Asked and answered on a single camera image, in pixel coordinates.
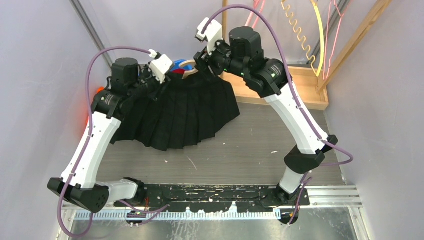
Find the red pleated skirt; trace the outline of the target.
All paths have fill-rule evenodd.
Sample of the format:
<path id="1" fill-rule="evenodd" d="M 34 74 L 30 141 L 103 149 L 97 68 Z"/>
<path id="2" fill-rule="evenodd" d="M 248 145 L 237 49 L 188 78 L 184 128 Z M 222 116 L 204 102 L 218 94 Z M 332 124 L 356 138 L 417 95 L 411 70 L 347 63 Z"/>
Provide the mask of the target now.
<path id="1" fill-rule="evenodd" d="M 174 69 L 172 72 L 175 73 L 175 74 L 183 75 L 185 73 L 185 71 L 186 70 L 183 69 L 183 68 L 178 68 L 178 69 Z"/>

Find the black garment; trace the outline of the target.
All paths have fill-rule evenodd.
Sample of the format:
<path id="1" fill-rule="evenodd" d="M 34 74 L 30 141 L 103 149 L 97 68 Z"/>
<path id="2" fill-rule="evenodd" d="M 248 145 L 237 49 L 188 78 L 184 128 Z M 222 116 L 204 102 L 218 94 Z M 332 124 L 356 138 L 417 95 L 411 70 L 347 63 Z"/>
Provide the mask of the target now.
<path id="1" fill-rule="evenodd" d="M 214 138 L 240 115 L 232 85 L 219 76 L 170 73 L 170 83 L 157 100 L 142 97 L 112 137 L 138 141 L 159 151 L 196 146 Z"/>

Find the wooden hanger with metal hook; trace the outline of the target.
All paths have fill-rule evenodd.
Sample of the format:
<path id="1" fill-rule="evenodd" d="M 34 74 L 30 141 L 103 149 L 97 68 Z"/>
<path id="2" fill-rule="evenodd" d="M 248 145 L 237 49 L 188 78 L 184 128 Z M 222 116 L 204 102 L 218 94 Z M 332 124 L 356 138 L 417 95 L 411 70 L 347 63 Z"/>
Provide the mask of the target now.
<path id="1" fill-rule="evenodd" d="M 310 0 L 310 3 L 313 7 L 314 14 L 317 20 L 318 32 L 319 32 L 319 60 L 318 66 L 314 67 L 314 63 L 317 61 L 317 55 L 312 53 L 312 47 L 306 44 L 308 38 L 303 33 L 303 28 L 299 26 L 299 22 L 295 17 L 295 13 L 291 10 L 291 5 L 286 3 L 286 0 L 280 2 L 281 7 L 285 13 L 285 16 L 288 20 L 289 25 L 292 27 L 293 33 L 296 35 L 297 40 L 300 42 L 300 46 L 305 53 L 305 57 L 308 60 L 308 64 L 315 74 L 316 77 L 319 77 L 322 73 L 322 70 L 325 66 L 325 34 L 324 34 L 324 24 L 321 16 L 321 12 L 318 7 L 318 2 L 316 0 Z"/>

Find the pink wire hanger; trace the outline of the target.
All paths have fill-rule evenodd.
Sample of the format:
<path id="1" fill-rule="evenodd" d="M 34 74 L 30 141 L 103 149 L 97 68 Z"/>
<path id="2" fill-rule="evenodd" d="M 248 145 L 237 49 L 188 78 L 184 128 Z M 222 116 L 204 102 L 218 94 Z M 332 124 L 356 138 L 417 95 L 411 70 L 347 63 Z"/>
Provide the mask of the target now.
<path id="1" fill-rule="evenodd" d="M 341 29 L 342 21 L 345 15 L 346 8 L 349 6 L 349 0 L 330 0 L 328 5 L 328 16 L 324 30 L 324 53 L 322 56 L 323 68 L 322 79 L 327 80 L 330 75 L 332 61 L 335 57 L 336 45 Z"/>

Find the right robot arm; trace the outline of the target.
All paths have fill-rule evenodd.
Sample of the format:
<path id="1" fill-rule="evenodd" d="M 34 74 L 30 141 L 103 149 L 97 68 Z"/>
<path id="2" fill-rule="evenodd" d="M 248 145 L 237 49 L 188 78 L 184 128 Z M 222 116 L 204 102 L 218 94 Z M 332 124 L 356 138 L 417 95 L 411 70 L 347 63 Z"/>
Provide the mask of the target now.
<path id="1" fill-rule="evenodd" d="M 335 135 L 328 135 L 312 118 L 297 90 L 291 91 L 288 71 L 282 61 L 266 58 L 261 36 L 251 27 L 230 31 L 229 43 L 223 40 L 222 26 L 212 23 L 207 29 L 198 26 L 196 39 L 206 42 L 194 60 L 200 70 L 219 76 L 230 73 L 243 79 L 246 86 L 264 99 L 279 115 L 295 140 L 295 147 L 284 157 L 286 169 L 276 187 L 276 197 L 283 205 L 297 199 L 304 175 L 317 168 L 325 153 L 336 145 Z"/>

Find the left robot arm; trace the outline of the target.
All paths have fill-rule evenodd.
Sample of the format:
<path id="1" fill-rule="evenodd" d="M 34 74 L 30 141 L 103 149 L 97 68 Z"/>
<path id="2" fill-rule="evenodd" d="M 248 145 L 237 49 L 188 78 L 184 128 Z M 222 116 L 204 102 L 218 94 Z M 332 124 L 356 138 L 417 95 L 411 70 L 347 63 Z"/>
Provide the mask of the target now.
<path id="1" fill-rule="evenodd" d="M 52 177 L 47 188 L 68 203 L 91 213 L 120 200 L 135 207 L 146 200 L 145 184 L 125 177 L 118 181 L 97 181 L 101 161 L 113 136 L 131 112 L 135 101 L 155 96 L 168 82 L 174 67 L 167 56 L 156 57 L 140 66 L 134 58 L 119 58 L 111 67 L 105 89 L 99 89 L 91 104 L 92 115 L 72 160 L 60 177 Z"/>

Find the blue plastic bin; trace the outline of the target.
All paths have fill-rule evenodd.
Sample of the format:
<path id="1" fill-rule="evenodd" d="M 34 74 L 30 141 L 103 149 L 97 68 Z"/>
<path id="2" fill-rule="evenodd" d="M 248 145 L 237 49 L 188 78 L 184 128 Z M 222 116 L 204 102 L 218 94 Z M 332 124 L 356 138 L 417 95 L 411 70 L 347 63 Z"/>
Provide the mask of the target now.
<path id="1" fill-rule="evenodd" d="M 191 65 L 181 66 L 181 64 L 185 61 L 186 61 L 185 59 L 179 59 L 179 60 L 174 61 L 173 62 L 174 66 L 170 71 L 172 72 L 175 69 L 185 69 L 185 71 L 191 71 L 193 69 L 193 67 Z"/>

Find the wooden rack base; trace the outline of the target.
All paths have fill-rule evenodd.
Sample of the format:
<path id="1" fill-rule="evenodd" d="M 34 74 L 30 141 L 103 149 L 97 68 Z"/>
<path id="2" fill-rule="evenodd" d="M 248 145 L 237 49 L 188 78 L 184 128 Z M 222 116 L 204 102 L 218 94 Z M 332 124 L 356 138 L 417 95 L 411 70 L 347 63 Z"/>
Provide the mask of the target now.
<path id="1" fill-rule="evenodd" d="M 324 111 L 329 106 L 327 90 L 317 92 L 317 86 L 322 80 L 322 76 L 316 76 L 309 67 L 290 66 L 289 72 L 293 77 L 293 82 L 297 92 L 309 110 Z M 267 102 L 246 86 L 241 77 L 223 72 L 221 78 L 229 82 L 234 90 L 236 100 L 239 103 L 266 105 Z"/>

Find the wooden rack post left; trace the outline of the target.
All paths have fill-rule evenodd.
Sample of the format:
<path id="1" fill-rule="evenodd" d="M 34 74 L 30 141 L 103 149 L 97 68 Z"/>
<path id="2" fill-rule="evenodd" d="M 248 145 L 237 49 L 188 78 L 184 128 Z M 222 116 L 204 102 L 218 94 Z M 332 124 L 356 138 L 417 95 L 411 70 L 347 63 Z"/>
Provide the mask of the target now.
<path id="1" fill-rule="evenodd" d="M 222 0 L 221 7 L 222 8 L 226 7 L 228 5 L 228 2 L 229 2 L 228 0 Z M 226 40 L 226 35 L 227 35 L 227 18 L 228 18 L 227 12 L 223 11 L 221 13 L 221 25 L 222 25 L 222 37 L 224 40 Z"/>

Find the wooden rack post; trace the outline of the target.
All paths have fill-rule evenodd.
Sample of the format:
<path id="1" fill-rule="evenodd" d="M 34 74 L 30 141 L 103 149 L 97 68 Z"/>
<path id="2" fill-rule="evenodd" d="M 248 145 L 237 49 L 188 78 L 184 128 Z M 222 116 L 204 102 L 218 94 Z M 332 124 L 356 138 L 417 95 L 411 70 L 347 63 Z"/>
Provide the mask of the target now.
<path id="1" fill-rule="evenodd" d="M 222 0 L 221 7 L 222 8 L 226 7 L 228 5 L 228 2 L 229 2 L 228 0 Z M 227 12 L 223 11 L 221 13 L 221 25 L 222 25 L 222 37 L 224 40 L 226 40 L 226 35 L 227 35 L 227 18 L 228 18 Z"/>
<path id="2" fill-rule="evenodd" d="M 379 17 L 383 14 L 386 8 L 390 5 L 392 0 L 377 0 L 372 8 L 369 10 L 368 14 L 362 20 L 352 37 L 343 47 L 341 53 L 337 56 L 334 67 L 329 68 L 329 72 L 326 77 L 323 78 L 322 81 L 319 81 L 316 87 L 316 93 L 320 94 L 323 92 L 327 85 L 332 81 L 333 77 L 336 73 L 341 69 L 342 65 L 349 58 L 349 56 L 353 53 L 355 48 L 359 45 L 359 43 L 363 40 L 372 26 L 376 23 Z"/>

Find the aluminium frame rail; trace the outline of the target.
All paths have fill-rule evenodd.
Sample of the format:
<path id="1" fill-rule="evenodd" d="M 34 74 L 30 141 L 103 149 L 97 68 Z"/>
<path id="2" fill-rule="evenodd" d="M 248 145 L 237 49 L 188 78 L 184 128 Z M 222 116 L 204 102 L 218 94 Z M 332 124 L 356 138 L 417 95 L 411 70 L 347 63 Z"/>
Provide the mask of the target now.
<path id="1" fill-rule="evenodd" d="M 85 8 L 83 7 L 82 2 L 80 0 L 69 0 L 69 2 L 82 22 L 83 26 L 85 27 L 86 31 L 88 32 L 88 35 L 90 36 L 97 50 L 104 50 L 106 47 L 101 40 L 97 30 L 95 29 L 95 26 L 93 25 Z"/>

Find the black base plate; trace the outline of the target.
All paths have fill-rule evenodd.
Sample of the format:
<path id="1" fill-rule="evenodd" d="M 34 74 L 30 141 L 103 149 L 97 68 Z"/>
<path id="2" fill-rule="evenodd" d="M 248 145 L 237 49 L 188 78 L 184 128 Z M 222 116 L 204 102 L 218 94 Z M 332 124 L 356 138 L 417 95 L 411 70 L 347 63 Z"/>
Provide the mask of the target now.
<path id="1" fill-rule="evenodd" d="M 237 213 L 265 213 L 279 207 L 308 206 L 307 190 L 296 190 L 285 197 L 273 185 L 215 185 L 215 184 L 145 184 L 134 198 L 126 199 L 133 207 L 152 210 L 167 206 L 172 213 L 228 212 L 235 206 Z"/>

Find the wooden rack post right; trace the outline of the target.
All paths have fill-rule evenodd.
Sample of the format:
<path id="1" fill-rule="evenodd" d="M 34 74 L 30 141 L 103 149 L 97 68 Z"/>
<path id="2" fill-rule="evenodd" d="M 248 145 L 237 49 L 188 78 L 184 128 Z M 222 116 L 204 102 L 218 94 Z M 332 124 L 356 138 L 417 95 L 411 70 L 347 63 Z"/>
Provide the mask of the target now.
<path id="1" fill-rule="evenodd" d="M 363 40 L 372 26 L 376 23 L 379 17 L 383 14 L 386 8 L 390 5 L 392 0 L 377 0 L 372 8 L 369 10 L 368 14 L 362 20 L 352 37 L 343 47 L 341 53 L 337 56 L 334 67 L 329 68 L 329 72 L 326 77 L 323 78 L 322 81 L 319 81 L 316 87 L 316 93 L 320 94 L 323 92 L 327 85 L 332 81 L 333 77 L 336 73 L 341 69 L 342 65 L 349 58 L 349 56 L 353 53 L 355 48 L 359 45 L 359 43 Z"/>

